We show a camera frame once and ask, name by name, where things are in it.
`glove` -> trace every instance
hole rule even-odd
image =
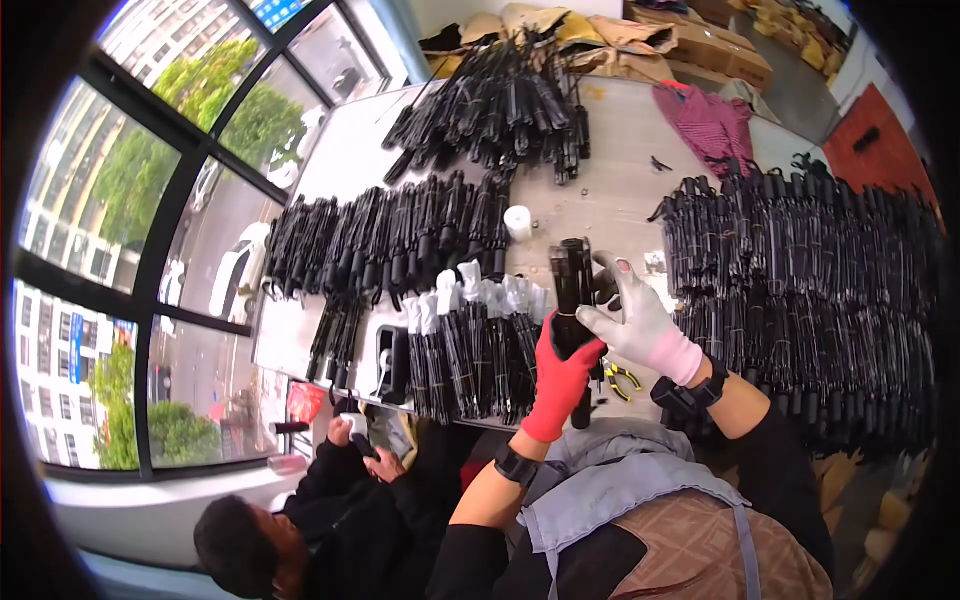
[[[567,417],[584,394],[589,370],[606,348],[600,340],[591,340],[570,358],[560,360],[553,343],[555,313],[547,316],[537,341],[537,399],[530,415],[520,424],[528,436],[545,444],[556,442],[563,434]]]
[[[595,252],[593,260],[604,271],[594,278],[600,288],[598,303],[619,291],[623,324],[592,306],[577,309],[577,321],[607,343],[610,350],[631,362],[666,375],[685,386],[700,368],[704,352],[674,325],[652,287],[640,281],[634,268],[611,252]]]

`red glove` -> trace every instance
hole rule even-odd
[[[560,360],[550,339],[555,312],[547,316],[537,342],[537,399],[530,416],[520,424],[528,436],[545,444],[556,442],[563,434],[566,418],[584,394],[589,370],[607,347],[593,340],[567,360]]]

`workbench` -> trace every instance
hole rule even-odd
[[[400,150],[383,151],[380,142],[400,110],[414,102],[421,88],[406,87],[333,110],[302,170],[296,195],[302,194],[308,201],[336,197],[340,202],[352,202],[369,187],[385,187],[383,176]],[[511,190],[511,205],[529,208],[538,226],[532,240],[509,248],[507,273],[524,275],[552,289],[548,247],[566,237],[586,236],[595,250],[609,250],[630,260],[636,272],[658,291],[664,305],[673,310],[676,302],[667,295],[667,274],[656,260],[656,253],[663,252],[660,224],[649,224],[647,218],[684,177],[707,174],[714,187],[720,185],[663,119],[652,90],[650,84],[622,79],[587,76],[581,80],[582,102],[589,112],[592,156],[582,162],[580,177],[565,187],[554,183],[552,168],[520,168]],[[811,153],[811,159],[827,163],[820,148],[770,121],[754,117],[750,131],[756,163],[764,171],[780,167],[788,175],[796,153]],[[654,169],[651,156],[673,171]],[[467,182],[472,183],[479,183],[484,174],[481,167],[465,159],[453,169],[464,170]],[[408,172],[395,187],[422,181],[428,175]],[[302,380],[323,310],[323,297],[273,300],[261,292],[254,318],[254,364]],[[412,401],[394,406],[372,397],[378,384],[375,336],[383,325],[407,325],[406,314],[394,310],[388,295],[368,313],[357,333],[349,386],[358,399],[413,412]],[[633,392],[635,399],[627,403],[604,382],[600,394],[594,388],[593,399],[595,403],[597,398],[606,398],[607,403],[599,406],[594,416],[659,421],[660,408],[649,396],[659,376],[615,354],[609,358],[636,375],[644,391]],[[330,385],[325,379],[315,383],[323,388]],[[464,422],[495,429],[516,428],[500,424],[499,418]]]

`pliers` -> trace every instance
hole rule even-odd
[[[615,394],[620,396],[625,402],[629,402],[632,398],[627,396],[623,390],[620,389],[620,386],[616,382],[616,377],[622,375],[626,377],[630,383],[634,386],[634,390],[641,392],[642,388],[640,387],[640,382],[636,380],[634,374],[627,371],[626,369],[620,369],[614,363],[610,362],[606,358],[603,359],[603,374],[607,377],[607,382],[610,384],[610,389],[613,390]]]

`apron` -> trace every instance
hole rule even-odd
[[[553,579],[549,600],[558,600],[561,552],[641,504],[680,490],[705,493],[733,508],[747,600],[760,600],[756,548],[744,510],[750,503],[694,462],[683,433],[648,420],[594,419],[589,429],[567,429],[544,463],[559,473],[560,483],[525,498],[516,519],[529,531],[534,554],[546,555]],[[537,488],[535,478],[531,492]]]

